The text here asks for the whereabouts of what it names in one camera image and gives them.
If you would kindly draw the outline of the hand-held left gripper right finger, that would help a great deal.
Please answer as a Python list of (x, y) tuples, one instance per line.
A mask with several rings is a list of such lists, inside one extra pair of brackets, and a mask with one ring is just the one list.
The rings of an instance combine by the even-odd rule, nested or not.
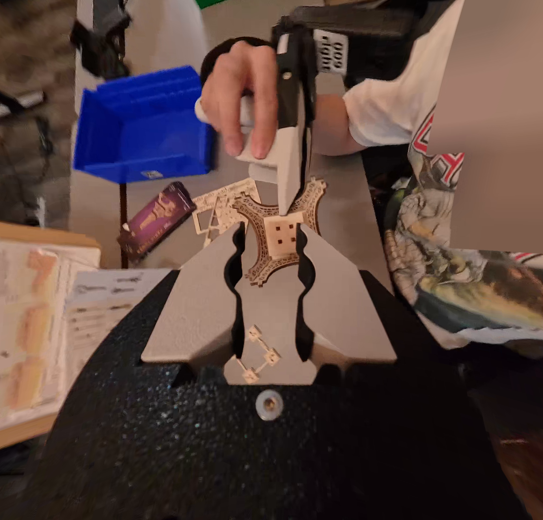
[(394, 363), (397, 354), (357, 266), (305, 224), (296, 227), (296, 350), (316, 367)]

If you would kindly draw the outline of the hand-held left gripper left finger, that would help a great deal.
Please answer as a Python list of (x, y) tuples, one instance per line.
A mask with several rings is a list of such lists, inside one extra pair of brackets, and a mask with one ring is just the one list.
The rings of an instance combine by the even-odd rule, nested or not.
[(183, 264), (149, 340), (145, 363), (223, 367), (245, 342), (242, 300), (245, 224), (237, 223)]

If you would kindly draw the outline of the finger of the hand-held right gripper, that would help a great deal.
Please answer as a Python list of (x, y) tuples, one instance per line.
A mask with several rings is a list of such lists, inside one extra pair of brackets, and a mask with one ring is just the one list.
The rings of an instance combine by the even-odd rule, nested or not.
[(277, 132), (277, 202), (279, 215), (286, 216), (305, 186), (312, 154), (311, 129), (297, 125)]

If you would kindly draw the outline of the wooden lattice tower base model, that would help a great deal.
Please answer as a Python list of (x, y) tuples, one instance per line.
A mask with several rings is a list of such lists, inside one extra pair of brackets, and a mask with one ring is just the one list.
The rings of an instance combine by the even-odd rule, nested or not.
[(247, 194), (234, 200), (233, 209), (248, 219), (256, 236), (257, 260), (246, 273), (252, 286), (262, 287), (279, 269), (299, 263), (297, 225), (305, 224), (320, 234), (318, 207), (326, 189), (324, 179), (311, 177), (285, 216), (279, 215), (278, 205), (258, 203)]

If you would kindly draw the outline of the grey desk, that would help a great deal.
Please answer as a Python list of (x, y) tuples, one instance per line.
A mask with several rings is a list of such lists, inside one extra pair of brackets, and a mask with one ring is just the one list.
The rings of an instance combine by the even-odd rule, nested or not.
[[(356, 155), (330, 158), (313, 153), (309, 174), (324, 179), (327, 183), (325, 195), (318, 207), (320, 236), (355, 264), (358, 270), (376, 272), (377, 280), (383, 280), (385, 289), (389, 291), (390, 279), (361, 159)], [(197, 235), (193, 219), (189, 219), (139, 266), (180, 269), (204, 249), (203, 239), (204, 235)], [(296, 309), (298, 298), (303, 291), (303, 285), (298, 279), (299, 264), (279, 269), (270, 275), (262, 287), (258, 287), (252, 286), (246, 278), (246, 273), (256, 260), (256, 236), (248, 223), (245, 227), (245, 250), (242, 254), (243, 276), (236, 285), (242, 300), (245, 334), (248, 328), (256, 325), (262, 331), (263, 340), (281, 355), (281, 360), (274, 367), (262, 371), (260, 380), (254, 385), (268, 388), (276, 385), (311, 385), (321, 367), (316, 367), (311, 361), (302, 361), (295, 345)], [(150, 323), (155, 326), (159, 315), (151, 316), (152, 302), (158, 303), (160, 315), (166, 301), (159, 301), (158, 294), (152, 293), (141, 304), (141, 310), (150, 316)], [(256, 365), (256, 362), (248, 361), (247, 355), (242, 357), (247, 365)], [(184, 364), (142, 363), (154, 366)], [(190, 366), (189, 368), (197, 372), (203, 367), (199, 370)], [(229, 384), (247, 385), (241, 378), (241, 369), (234, 357), (226, 362), (223, 369)]]

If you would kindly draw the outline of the person's right hand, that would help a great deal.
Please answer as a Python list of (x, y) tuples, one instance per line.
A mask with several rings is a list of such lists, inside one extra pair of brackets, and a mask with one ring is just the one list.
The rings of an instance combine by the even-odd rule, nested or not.
[(252, 155), (264, 159), (277, 131), (277, 61), (270, 46), (252, 46), (245, 41), (233, 44), (218, 57), (203, 86), (201, 107), (213, 128), (221, 134), (228, 155), (243, 150), (241, 100), (245, 91), (254, 99)]

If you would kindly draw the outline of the laser-cut wooden puzzle sheet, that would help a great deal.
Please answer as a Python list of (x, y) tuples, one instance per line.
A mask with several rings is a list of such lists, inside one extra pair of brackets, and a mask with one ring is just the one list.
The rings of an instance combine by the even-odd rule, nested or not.
[(234, 200), (242, 196), (250, 196), (254, 201), (261, 203), (256, 183), (249, 177), (193, 199), (195, 210), (192, 218), (197, 235), (205, 236), (203, 248), (234, 224), (240, 221), (248, 223), (248, 219), (233, 208)]

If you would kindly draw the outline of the purple puzzle box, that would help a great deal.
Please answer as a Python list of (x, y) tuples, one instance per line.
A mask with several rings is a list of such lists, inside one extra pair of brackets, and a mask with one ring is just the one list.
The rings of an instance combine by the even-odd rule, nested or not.
[(168, 184), (133, 218), (120, 227), (117, 241), (129, 262), (144, 259), (196, 210), (180, 181)]

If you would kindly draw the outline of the blue plastic bin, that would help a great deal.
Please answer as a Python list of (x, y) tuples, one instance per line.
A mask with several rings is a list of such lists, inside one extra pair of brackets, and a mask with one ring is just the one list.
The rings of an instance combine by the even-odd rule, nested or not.
[(73, 168), (115, 184), (207, 174), (214, 130), (195, 114), (200, 94), (188, 65), (85, 89)]

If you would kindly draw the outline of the black stand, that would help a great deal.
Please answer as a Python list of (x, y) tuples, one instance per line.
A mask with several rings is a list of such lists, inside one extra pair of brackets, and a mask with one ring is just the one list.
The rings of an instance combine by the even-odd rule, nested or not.
[(92, 25), (76, 19), (72, 26), (70, 42), (83, 69), (104, 81), (130, 76), (125, 63), (126, 30), (132, 22), (128, 1), (92, 0)]

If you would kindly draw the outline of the wooden square connector frame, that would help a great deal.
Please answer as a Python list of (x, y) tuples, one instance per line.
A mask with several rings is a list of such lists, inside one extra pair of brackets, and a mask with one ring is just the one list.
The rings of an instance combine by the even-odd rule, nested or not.
[(247, 355), (248, 361), (256, 362), (256, 365), (247, 365), (243, 357), (235, 357), (238, 366), (241, 369), (241, 378), (245, 384), (254, 385), (260, 378), (264, 369), (274, 367), (281, 355), (275, 348), (269, 347), (263, 340), (262, 331), (252, 325), (245, 334), (244, 348), (242, 355)]

